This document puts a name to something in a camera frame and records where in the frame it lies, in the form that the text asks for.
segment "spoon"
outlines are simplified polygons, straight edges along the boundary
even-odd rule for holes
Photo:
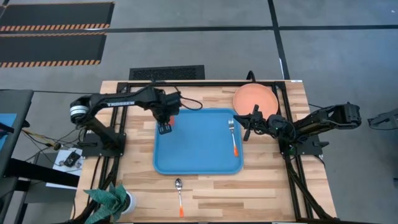
[[[181,179],[177,178],[175,180],[175,188],[178,190],[178,197],[180,199],[180,218],[184,217],[184,211],[182,209],[182,202],[181,202],[181,190],[182,190],[182,181]]]

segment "floor mat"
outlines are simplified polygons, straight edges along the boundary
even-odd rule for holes
[[[113,2],[8,5],[0,31],[108,28],[113,8]]]
[[[204,80],[205,66],[130,68],[129,80]]]
[[[97,65],[106,34],[0,35],[0,67]]]

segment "gray floor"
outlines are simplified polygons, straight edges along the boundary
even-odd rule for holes
[[[280,26],[398,24],[397,1],[278,0],[275,8]],[[266,0],[118,0],[111,28],[271,24]],[[366,119],[398,107],[398,30],[281,35],[291,79],[304,81],[309,102],[327,106],[350,101],[361,107],[360,128],[321,135],[330,141],[325,162],[338,216],[396,223],[398,189],[392,179],[398,177],[398,133],[369,129]],[[0,88],[98,91],[102,80],[127,79],[129,68],[174,65],[205,65],[207,79],[245,78],[248,70],[258,79],[282,78],[272,31],[108,34],[100,65],[2,68]],[[32,129],[54,138],[72,130],[68,107],[77,97],[35,93],[28,114]],[[13,157],[34,153],[35,147],[21,137]],[[67,220],[71,208],[72,201],[30,205],[24,223]],[[5,223],[11,222],[14,210],[10,208]]]

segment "silver fork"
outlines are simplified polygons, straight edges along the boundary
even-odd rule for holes
[[[234,155],[239,156],[238,149],[236,148],[235,137],[234,137],[234,119],[228,120],[229,130],[232,134],[232,141],[234,142]]]

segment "butcher block tabletop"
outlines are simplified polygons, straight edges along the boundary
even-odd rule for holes
[[[120,81],[104,81],[101,93],[115,93],[118,82]],[[303,83],[290,80],[285,83],[294,121],[304,118],[309,114],[310,108]],[[175,91],[169,86],[157,88],[164,89],[166,93]],[[238,88],[238,86],[178,87],[182,96],[201,101],[204,108],[233,108],[233,96]],[[281,98],[280,96],[280,108],[281,111],[285,111]],[[197,106],[191,101],[182,100],[182,102],[193,108]],[[104,125],[109,126],[111,115],[112,109],[108,108],[101,110],[96,117]],[[118,222],[295,220],[287,171],[275,139],[267,135],[258,136],[252,133],[249,141],[243,142],[244,166],[234,175],[160,175],[152,165],[155,131],[157,131],[155,119],[150,110],[144,111],[138,106],[128,107],[125,127],[127,141],[124,155],[120,159],[116,184],[123,184],[127,191],[136,196],[137,207],[134,212],[122,215]],[[336,212],[323,164],[314,156],[302,156],[302,161],[309,191],[325,211],[335,217]],[[96,162],[97,157],[90,157],[84,161],[75,198],[76,215],[79,215],[86,207],[88,195],[83,190],[90,188]],[[98,187],[101,165],[102,158],[96,172],[94,189]],[[180,178],[183,182],[184,218],[179,217],[176,178]],[[303,197],[299,189],[297,193],[301,214],[305,217]]]

